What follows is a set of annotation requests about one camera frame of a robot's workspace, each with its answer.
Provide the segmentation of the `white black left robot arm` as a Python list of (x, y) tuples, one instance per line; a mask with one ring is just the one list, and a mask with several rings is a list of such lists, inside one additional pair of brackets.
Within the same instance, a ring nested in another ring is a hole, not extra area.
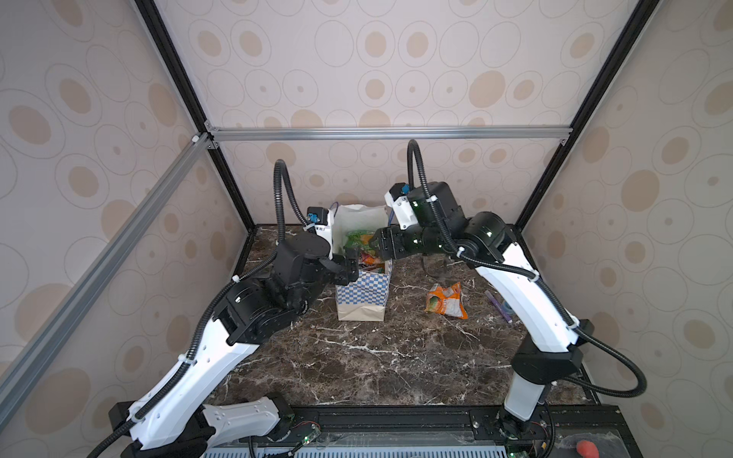
[(305, 315), (327, 286), (356, 282), (360, 257), (357, 248), (334, 254), (310, 232), (279, 242), (266, 261), (213, 299), (189, 349), (153, 389), (111, 409), (113, 433), (92, 456), (123, 436), (132, 440), (124, 457), (200, 457), (249, 437), (284, 439), (295, 415), (280, 394), (228, 406), (205, 401), (238, 364)]

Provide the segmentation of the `green snack packet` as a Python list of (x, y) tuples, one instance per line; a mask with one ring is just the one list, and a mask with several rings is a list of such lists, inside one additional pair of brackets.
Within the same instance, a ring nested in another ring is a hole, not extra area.
[(373, 231), (368, 230), (355, 230), (347, 233), (344, 248), (358, 249), (362, 252), (374, 255), (375, 249), (370, 245), (371, 239), (374, 237)]

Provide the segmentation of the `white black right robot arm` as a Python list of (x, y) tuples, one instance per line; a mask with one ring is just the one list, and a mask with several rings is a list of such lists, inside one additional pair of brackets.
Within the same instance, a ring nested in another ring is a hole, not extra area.
[(559, 311), (511, 225), (487, 211), (466, 217), (447, 183), (432, 182), (427, 192), (396, 183), (385, 201), (396, 221), (370, 241), (380, 258), (442, 253), (463, 261), (524, 324), (528, 334), (511, 361), (513, 379), (500, 419), (527, 424), (552, 383), (580, 369), (584, 339), (578, 332), (593, 326)]

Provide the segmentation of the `orange candy packet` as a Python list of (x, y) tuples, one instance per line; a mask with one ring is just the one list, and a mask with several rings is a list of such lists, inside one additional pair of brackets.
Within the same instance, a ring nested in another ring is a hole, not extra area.
[(460, 282), (451, 286), (435, 284), (427, 293), (425, 311), (438, 315), (467, 320), (468, 314), (463, 303), (463, 291)]

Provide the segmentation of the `blue checkered paper bag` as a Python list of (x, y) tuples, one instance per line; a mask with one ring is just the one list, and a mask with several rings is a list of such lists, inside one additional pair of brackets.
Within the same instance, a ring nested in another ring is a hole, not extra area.
[[(368, 230), (375, 233), (387, 227), (388, 222), (384, 206), (340, 205), (335, 211), (333, 227), (335, 253), (347, 254), (344, 243), (348, 232)], [(358, 263), (362, 263), (359, 266), (359, 279), (352, 284), (336, 287), (338, 319), (341, 322), (383, 322), (393, 263), (380, 258), (373, 265), (367, 265), (364, 261)]]

